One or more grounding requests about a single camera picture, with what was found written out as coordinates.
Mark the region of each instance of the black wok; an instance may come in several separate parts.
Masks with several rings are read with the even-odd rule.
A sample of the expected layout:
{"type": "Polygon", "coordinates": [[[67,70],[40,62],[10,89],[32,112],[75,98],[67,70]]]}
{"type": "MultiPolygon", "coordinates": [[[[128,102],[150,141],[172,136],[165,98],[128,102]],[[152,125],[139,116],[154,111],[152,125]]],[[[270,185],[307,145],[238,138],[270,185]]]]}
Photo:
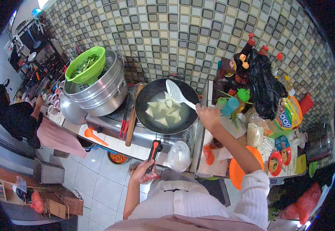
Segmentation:
{"type": "MultiPolygon", "coordinates": [[[[148,83],[143,89],[139,92],[137,98],[135,99],[135,114],[139,120],[139,122],[152,132],[156,132],[163,135],[171,135],[175,133],[182,132],[188,129],[197,119],[198,115],[195,110],[189,108],[188,116],[186,118],[182,118],[182,122],[179,126],[169,127],[164,125],[157,125],[156,122],[146,113],[148,108],[147,102],[151,102],[152,99],[161,92],[166,91],[166,79],[162,78],[158,80],[154,80],[148,83]]],[[[200,99],[198,97],[197,92],[186,82],[169,78],[171,81],[175,82],[180,88],[183,96],[188,99],[193,104],[198,104],[200,99]]],[[[150,155],[148,157],[148,161],[156,159],[157,152],[162,150],[161,141],[154,140],[151,148],[150,155]]],[[[153,168],[153,165],[147,169],[147,173],[150,173],[153,168]]]]}

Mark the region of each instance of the white shirt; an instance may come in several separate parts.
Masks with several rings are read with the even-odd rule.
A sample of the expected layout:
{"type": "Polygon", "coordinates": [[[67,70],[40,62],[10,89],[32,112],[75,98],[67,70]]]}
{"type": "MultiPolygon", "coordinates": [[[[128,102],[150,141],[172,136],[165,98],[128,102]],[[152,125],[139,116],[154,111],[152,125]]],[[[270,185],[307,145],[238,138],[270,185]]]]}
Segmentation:
{"type": "Polygon", "coordinates": [[[211,196],[202,185],[182,180],[160,181],[156,188],[150,190],[147,199],[134,209],[128,219],[160,218],[171,214],[188,217],[219,215],[238,218],[266,230],[268,226],[266,201],[269,193],[268,176],[262,170],[258,170],[245,175],[241,186],[241,200],[235,205],[234,212],[229,213],[225,206],[211,196]],[[175,188],[180,190],[164,192],[175,188]]]}

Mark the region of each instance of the cook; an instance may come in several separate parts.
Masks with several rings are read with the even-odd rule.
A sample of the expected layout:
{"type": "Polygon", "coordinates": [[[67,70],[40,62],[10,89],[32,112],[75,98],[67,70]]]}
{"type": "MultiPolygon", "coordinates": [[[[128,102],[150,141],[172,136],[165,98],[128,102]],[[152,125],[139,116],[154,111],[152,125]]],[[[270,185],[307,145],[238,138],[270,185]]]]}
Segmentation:
{"type": "Polygon", "coordinates": [[[43,102],[40,95],[35,108],[28,102],[9,105],[7,90],[0,84],[0,124],[18,141],[26,138],[36,149],[45,146],[85,158],[87,152],[74,135],[43,117],[40,112],[43,102]]]}
{"type": "Polygon", "coordinates": [[[196,105],[201,123],[233,155],[246,175],[241,200],[228,213],[205,187],[193,179],[156,180],[147,199],[140,203],[140,184],[156,176],[146,174],[154,160],[142,162],[131,176],[123,219],[106,230],[266,230],[269,178],[257,159],[220,124],[220,110],[196,105]]]}

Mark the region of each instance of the white slotted spoon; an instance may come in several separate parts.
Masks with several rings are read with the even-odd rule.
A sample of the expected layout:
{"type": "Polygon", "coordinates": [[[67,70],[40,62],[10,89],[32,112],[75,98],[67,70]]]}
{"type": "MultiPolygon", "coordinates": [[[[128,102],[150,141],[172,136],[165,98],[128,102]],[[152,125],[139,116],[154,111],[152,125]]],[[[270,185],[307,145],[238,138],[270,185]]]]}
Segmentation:
{"type": "Polygon", "coordinates": [[[192,109],[196,110],[196,106],[188,101],[181,93],[180,88],[171,80],[166,80],[167,93],[175,100],[176,103],[185,103],[192,109]]]}

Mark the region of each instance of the green plastic container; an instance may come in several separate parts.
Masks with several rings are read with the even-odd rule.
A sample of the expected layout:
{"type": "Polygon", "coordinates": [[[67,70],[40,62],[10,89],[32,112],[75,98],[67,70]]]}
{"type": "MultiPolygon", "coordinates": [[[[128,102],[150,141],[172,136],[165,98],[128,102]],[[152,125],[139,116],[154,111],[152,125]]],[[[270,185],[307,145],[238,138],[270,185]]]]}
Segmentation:
{"type": "Polygon", "coordinates": [[[65,78],[67,81],[73,81],[76,84],[88,84],[92,85],[98,80],[98,76],[105,68],[106,49],[104,47],[93,47],[86,52],[79,55],[67,68],[65,73],[65,78]],[[98,60],[91,65],[84,72],[76,75],[73,78],[70,78],[71,74],[77,69],[79,65],[83,65],[84,61],[88,59],[90,55],[97,54],[99,55],[98,60]]]}

